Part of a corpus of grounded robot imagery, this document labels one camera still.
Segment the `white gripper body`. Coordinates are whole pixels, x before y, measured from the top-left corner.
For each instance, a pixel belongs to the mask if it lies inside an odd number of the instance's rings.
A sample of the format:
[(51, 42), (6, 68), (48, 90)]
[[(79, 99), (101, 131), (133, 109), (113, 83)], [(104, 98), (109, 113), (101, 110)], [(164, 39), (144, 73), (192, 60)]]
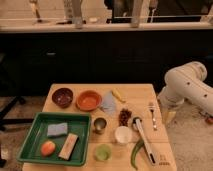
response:
[(162, 115), (162, 122), (164, 125), (167, 125), (175, 117), (177, 105), (166, 99), (160, 99), (159, 104), (160, 104), (160, 110)]

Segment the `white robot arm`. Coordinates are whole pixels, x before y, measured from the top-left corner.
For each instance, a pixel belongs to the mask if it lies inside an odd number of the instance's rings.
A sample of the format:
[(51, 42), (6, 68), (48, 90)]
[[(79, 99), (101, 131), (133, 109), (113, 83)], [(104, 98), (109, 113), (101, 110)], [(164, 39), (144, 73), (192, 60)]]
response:
[(165, 86), (157, 96), (164, 124), (168, 124), (174, 118), (176, 110), (185, 100), (197, 105), (208, 119), (213, 119), (213, 87), (204, 83), (206, 77), (205, 65), (197, 61), (174, 67), (166, 72)]

